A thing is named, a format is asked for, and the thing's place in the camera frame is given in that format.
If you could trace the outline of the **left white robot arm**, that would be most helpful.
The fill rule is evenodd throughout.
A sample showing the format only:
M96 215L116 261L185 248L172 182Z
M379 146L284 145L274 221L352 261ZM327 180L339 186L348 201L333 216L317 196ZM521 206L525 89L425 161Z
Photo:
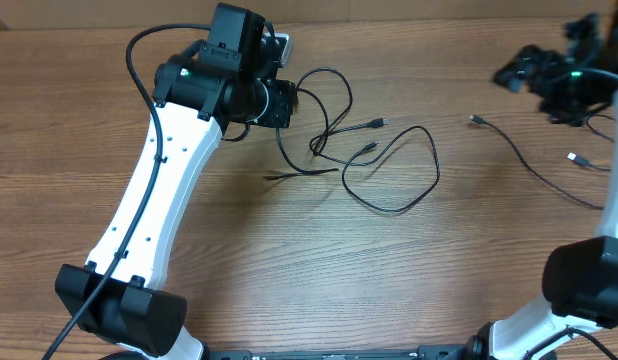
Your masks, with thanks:
M120 347L124 359L201 359L185 327L186 300L165 291L178 226L230 123L288 126L295 86L277 72L291 40L261 15L219 4L207 37L159 65L143 149L119 207L81 266L64 265L55 290L69 326Z

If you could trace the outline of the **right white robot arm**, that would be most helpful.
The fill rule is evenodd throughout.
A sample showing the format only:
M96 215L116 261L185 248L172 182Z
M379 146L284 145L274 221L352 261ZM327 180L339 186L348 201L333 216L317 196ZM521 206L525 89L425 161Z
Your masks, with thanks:
M549 359L577 336L590 339L618 326L618 3L606 39L595 13L566 24L565 35L566 53L525 46L493 81L512 92L527 86L554 124L582 126L613 109L613 164L600 223L592 238L551 253L540 294L514 315L485 324L468 340L466 359Z

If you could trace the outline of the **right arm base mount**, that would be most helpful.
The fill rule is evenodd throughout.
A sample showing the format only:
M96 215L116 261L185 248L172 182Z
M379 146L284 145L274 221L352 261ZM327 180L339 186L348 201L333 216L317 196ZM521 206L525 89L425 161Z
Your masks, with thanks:
M493 322L484 324L475 335L468 338L461 360L490 360L490 330Z

